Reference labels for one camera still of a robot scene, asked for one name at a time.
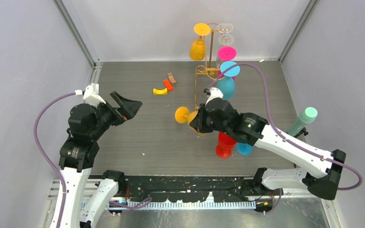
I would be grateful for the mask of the yellow wine glass front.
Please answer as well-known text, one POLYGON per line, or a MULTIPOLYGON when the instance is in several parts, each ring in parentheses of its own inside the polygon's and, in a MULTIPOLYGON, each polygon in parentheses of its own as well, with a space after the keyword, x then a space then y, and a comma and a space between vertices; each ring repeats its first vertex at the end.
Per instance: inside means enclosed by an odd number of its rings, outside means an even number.
POLYGON ((191 121, 196 117, 197 114, 198 114, 198 111, 190 112, 190 110, 187 107, 181 106, 175 111, 174 118, 175 118, 176 122, 178 122, 180 124, 187 123, 187 125, 189 126, 190 129, 194 130, 196 133, 198 133, 200 135, 204 135, 204 133, 199 133, 199 132, 197 132, 196 129, 194 129, 193 127, 190 126, 191 121))

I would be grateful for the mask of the blue wine glass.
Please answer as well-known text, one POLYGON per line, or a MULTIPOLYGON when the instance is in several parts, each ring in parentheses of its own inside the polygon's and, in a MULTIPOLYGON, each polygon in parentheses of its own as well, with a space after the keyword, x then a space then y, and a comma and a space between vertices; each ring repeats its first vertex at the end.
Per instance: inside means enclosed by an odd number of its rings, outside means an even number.
POLYGON ((253 146, 247 144, 247 143, 240 143, 238 142, 236 144, 236 149, 239 154, 248 156, 253 152, 253 146))
POLYGON ((225 74, 223 72, 235 64, 237 63, 234 61, 225 61, 220 65, 220 75, 223 75, 223 77, 218 81, 216 87, 223 93, 224 100, 229 100, 234 96, 236 87, 235 77, 240 73, 240 66, 233 67, 225 74))

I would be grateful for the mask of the red plastic wine glass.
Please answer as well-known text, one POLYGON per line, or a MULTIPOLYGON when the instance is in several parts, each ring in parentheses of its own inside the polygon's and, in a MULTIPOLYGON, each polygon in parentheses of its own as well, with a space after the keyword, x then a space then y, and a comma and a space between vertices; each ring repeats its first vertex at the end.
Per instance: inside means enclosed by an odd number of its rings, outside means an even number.
POLYGON ((237 144, 237 141, 232 139, 230 136, 223 132, 218 134, 218 145, 216 146, 215 152, 219 158, 227 159, 232 154, 232 149, 237 144))

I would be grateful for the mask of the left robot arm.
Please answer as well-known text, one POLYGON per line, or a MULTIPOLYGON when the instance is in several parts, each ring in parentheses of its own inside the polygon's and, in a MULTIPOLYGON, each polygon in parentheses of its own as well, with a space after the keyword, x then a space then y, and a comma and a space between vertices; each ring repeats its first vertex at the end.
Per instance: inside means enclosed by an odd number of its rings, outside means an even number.
POLYGON ((82 95, 85 102, 70 110, 68 138, 59 152, 62 191, 58 194, 52 228, 94 228, 110 199, 126 193, 124 173, 107 170, 91 199, 82 206, 86 183, 99 151, 99 138, 110 126, 133 119, 143 104, 115 91, 110 95, 119 105, 116 108, 96 92, 77 90, 75 94, 82 95))

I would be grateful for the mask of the yellow wine glass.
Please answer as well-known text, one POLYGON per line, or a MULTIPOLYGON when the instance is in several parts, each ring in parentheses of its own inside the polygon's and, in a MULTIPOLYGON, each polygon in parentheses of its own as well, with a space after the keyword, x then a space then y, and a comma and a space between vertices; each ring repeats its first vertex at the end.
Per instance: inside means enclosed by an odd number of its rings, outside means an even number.
POLYGON ((197 114, 198 114, 198 111, 190 112, 190 110, 187 107, 181 106, 175 111, 174 118, 175 118, 176 122, 178 122, 180 124, 187 123, 187 125, 189 126, 190 129, 194 130, 196 133, 198 133, 200 135, 204 135, 204 133, 199 133, 199 132, 197 132, 196 129, 194 129, 193 127, 190 126, 191 121, 196 117, 197 114))
POLYGON ((193 61, 201 61, 206 56, 206 44, 204 38, 211 33, 211 28, 208 24, 198 23, 193 28, 198 38, 192 42, 189 52, 189 57, 193 61))

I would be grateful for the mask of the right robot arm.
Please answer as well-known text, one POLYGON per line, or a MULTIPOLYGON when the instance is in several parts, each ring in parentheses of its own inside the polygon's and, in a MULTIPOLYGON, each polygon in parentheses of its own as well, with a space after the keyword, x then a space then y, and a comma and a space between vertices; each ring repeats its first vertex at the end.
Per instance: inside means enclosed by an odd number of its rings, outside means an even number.
POLYGON ((238 143, 273 152, 296 165, 296 169, 259 168, 252 188, 259 195, 276 189, 305 189, 314 196, 334 200, 339 189, 341 164, 346 153, 316 148, 281 130, 254 113, 238 113, 227 100, 215 98, 190 114, 188 125, 199 133, 218 131, 238 143))

